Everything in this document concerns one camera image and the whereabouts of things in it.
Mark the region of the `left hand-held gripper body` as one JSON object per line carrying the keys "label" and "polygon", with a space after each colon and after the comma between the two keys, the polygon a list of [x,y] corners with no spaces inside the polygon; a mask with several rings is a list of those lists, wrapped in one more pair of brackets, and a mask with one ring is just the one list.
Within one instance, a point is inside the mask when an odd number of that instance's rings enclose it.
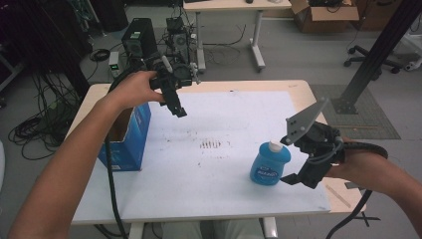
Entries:
{"label": "left hand-held gripper body", "polygon": [[189,87],[193,83],[199,85],[201,81],[198,77],[198,67],[195,63],[185,63],[176,55],[151,56],[145,60],[145,64],[150,71],[156,72],[156,77],[150,81],[153,90],[165,89],[178,90]]}

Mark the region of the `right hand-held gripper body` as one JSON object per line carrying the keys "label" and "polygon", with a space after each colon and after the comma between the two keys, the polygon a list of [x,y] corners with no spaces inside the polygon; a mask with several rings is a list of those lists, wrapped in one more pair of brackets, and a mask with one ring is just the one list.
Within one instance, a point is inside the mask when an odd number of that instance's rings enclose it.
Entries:
{"label": "right hand-held gripper body", "polygon": [[339,130],[317,121],[328,103],[329,99],[322,98],[287,118],[287,134],[281,139],[282,144],[293,144],[309,156],[297,174],[302,177],[301,183],[312,189],[321,182],[343,150]]}

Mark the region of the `blue bottle with white cap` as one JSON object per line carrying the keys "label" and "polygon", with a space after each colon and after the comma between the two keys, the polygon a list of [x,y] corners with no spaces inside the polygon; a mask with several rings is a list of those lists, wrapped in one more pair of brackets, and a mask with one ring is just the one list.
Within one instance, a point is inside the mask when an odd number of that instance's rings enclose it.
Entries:
{"label": "blue bottle with white cap", "polygon": [[290,151],[279,141],[270,140],[262,143],[250,170],[251,180],[260,185],[276,185],[291,158]]}

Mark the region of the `blue cardboard box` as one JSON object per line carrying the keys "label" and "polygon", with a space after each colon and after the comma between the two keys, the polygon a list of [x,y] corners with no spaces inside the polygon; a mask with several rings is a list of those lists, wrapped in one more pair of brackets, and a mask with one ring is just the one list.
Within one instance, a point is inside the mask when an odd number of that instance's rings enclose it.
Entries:
{"label": "blue cardboard box", "polygon": [[113,171],[141,169],[150,118],[149,104],[126,109],[117,117],[109,133]]}

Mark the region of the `person's left hand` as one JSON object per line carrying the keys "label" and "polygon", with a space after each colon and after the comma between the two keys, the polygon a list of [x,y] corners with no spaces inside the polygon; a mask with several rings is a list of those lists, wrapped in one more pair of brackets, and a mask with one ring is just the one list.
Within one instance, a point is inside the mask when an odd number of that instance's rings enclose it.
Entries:
{"label": "person's left hand", "polygon": [[163,103],[163,95],[150,87],[154,71],[139,71],[126,77],[105,96],[105,104],[118,110],[133,108],[148,102]]}

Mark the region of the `person's right hand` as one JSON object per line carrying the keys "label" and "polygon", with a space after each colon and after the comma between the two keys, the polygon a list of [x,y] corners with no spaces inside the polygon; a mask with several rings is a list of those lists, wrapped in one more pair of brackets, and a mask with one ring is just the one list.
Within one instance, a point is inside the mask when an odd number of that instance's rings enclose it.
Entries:
{"label": "person's right hand", "polygon": [[333,165],[325,175],[340,178],[369,188],[388,175],[391,164],[383,156],[366,149],[347,149],[344,162]]}

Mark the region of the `small grey computer tower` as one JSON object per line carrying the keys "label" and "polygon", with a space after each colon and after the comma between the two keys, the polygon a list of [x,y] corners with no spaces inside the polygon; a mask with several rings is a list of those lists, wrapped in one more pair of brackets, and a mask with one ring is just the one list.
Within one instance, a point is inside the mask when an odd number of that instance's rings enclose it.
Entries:
{"label": "small grey computer tower", "polygon": [[184,30],[172,31],[169,36],[174,52],[180,55],[185,63],[189,63],[190,53],[187,33]]}

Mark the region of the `black computer tower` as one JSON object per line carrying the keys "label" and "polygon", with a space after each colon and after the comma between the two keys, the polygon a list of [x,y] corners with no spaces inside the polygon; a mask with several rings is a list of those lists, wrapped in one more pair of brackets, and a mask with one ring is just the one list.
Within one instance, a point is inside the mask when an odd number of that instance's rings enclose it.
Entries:
{"label": "black computer tower", "polygon": [[150,18],[134,18],[128,25],[121,42],[131,63],[144,60],[152,67],[151,57],[158,52]]}

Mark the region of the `small black box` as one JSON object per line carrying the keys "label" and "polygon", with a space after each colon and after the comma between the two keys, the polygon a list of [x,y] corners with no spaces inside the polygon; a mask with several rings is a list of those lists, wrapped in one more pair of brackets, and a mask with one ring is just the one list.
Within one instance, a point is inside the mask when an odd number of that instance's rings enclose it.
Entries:
{"label": "small black box", "polygon": [[166,28],[170,34],[178,34],[183,31],[184,23],[181,17],[172,17],[166,19]]}

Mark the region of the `tan tape strip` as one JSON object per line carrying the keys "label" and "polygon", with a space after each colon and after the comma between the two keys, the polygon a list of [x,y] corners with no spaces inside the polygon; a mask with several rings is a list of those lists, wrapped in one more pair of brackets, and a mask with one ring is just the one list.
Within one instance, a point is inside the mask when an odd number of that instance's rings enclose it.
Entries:
{"label": "tan tape strip", "polygon": [[339,193],[337,193],[332,187],[329,185],[325,186],[327,190],[336,198],[337,201],[340,201],[345,207],[350,208],[351,205],[345,200]]}

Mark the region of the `white table leg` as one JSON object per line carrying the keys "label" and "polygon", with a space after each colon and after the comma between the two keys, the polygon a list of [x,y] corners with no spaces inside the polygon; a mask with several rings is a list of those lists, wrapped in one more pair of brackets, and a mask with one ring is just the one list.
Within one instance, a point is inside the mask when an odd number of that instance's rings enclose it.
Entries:
{"label": "white table leg", "polygon": [[132,223],[130,225],[128,239],[142,239],[144,231],[143,223]]}
{"label": "white table leg", "polygon": [[276,219],[265,217],[263,219],[264,236],[266,239],[279,239]]}

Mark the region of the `white device with green light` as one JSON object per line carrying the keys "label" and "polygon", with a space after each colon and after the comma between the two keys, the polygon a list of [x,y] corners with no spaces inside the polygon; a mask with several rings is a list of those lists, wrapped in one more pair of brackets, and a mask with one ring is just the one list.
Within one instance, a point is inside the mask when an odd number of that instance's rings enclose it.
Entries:
{"label": "white device with green light", "polygon": [[113,51],[109,54],[108,67],[114,78],[119,75],[120,73],[119,52]]}

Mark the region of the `grey floor mat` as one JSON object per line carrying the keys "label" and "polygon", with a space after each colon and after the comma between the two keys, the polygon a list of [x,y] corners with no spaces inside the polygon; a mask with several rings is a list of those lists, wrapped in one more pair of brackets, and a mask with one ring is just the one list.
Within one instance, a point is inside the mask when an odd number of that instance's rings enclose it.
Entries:
{"label": "grey floor mat", "polygon": [[355,103],[353,114],[338,113],[332,102],[340,97],[346,85],[311,85],[317,100],[330,99],[322,114],[326,122],[342,135],[354,139],[400,139],[400,135],[378,105],[370,90],[364,90]]}

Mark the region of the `white table mat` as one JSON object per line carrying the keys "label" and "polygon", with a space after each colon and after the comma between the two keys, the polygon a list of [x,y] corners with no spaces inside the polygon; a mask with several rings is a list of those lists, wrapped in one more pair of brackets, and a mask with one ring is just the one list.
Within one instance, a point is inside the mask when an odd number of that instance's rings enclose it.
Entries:
{"label": "white table mat", "polygon": [[262,143],[286,134],[286,91],[182,93],[187,116],[153,103],[139,171],[108,174],[98,162],[77,224],[263,217],[330,210],[323,187],[259,185],[250,169]]}

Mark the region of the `black tape cross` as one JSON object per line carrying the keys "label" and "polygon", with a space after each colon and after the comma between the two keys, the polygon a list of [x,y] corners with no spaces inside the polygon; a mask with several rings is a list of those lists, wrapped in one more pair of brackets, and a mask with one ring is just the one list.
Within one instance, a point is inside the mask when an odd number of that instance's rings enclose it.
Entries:
{"label": "black tape cross", "polygon": [[361,212],[359,215],[354,216],[353,219],[362,220],[367,227],[370,226],[369,224],[370,221],[380,221],[379,217],[367,216],[364,212]]}

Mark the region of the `white desk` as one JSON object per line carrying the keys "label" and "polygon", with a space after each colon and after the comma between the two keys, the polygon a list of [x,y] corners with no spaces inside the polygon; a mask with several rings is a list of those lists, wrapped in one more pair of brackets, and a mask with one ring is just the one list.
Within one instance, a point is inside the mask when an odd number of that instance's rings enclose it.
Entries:
{"label": "white desk", "polygon": [[228,13],[253,12],[254,35],[250,40],[250,47],[257,64],[257,71],[261,72],[266,68],[258,42],[263,20],[264,12],[267,10],[286,10],[290,9],[292,4],[290,0],[183,0],[183,9],[186,12],[195,14],[195,25],[197,34],[196,57],[200,73],[206,70],[206,60],[204,55],[201,18],[205,13],[211,12],[212,16],[220,18],[220,21],[229,18]]}

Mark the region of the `black office chair base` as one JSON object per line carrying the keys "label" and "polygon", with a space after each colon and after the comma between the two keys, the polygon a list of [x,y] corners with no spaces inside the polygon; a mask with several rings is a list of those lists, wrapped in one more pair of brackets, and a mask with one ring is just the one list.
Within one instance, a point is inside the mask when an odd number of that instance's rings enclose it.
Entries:
{"label": "black office chair base", "polygon": [[[353,54],[355,54],[356,52],[360,53],[361,54],[361,57],[353,57]],[[368,55],[368,51],[367,50],[365,50],[362,47],[357,46],[357,45],[349,48],[347,50],[347,53],[350,55],[350,58],[348,58],[343,63],[343,65],[345,67],[350,67],[353,62],[363,62],[365,60],[365,57]],[[384,60],[383,61],[383,65],[389,66],[391,68],[390,72],[392,74],[398,74],[401,71],[401,69],[402,69],[402,65],[401,64],[396,63],[396,62],[393,62],[391,60]]]}

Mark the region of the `open cardboard box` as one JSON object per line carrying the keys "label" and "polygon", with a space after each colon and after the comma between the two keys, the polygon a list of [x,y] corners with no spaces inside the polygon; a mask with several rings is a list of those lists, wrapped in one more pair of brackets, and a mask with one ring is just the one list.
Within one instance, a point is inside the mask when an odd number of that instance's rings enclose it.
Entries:
{"label": "open cardboard box", "polygon": [[303,33],[340,33],[359,19],[352,0],[289,0],[294,20]]}

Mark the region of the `white plastic object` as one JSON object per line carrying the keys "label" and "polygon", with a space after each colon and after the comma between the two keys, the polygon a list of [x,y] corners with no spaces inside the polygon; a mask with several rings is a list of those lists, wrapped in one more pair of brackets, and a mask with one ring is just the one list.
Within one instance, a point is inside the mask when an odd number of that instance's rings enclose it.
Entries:
{"label": "white plastic object", "polygon": [[422,34],[413,35],[407,33],[401,39],[401,43],[419,56],[417,61],[409,62],[404,69],[408,72],[418,69],[422,65]]}

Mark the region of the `black curtain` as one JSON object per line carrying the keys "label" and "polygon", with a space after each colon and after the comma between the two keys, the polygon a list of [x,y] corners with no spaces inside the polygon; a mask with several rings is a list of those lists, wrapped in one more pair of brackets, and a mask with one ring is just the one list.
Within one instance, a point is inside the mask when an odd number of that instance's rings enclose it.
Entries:
{"label": "black curtain", "polygon": [[41,79],[63,75],[79,97],[87,94],[80,62],[93,48],[67,0],[0,0],[0,29]]}

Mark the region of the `black aluminium post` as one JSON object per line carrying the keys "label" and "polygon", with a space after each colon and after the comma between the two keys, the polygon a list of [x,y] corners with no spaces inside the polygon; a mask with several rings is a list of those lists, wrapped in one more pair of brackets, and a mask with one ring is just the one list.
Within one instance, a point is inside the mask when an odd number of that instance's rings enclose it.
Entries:
{"label": "black aluminium post", "polygon": [[402,0],[344,92],[338,99],[331,100],[337,114],[357,113],[354,105],[358,98],[420,13],[422,0]]}

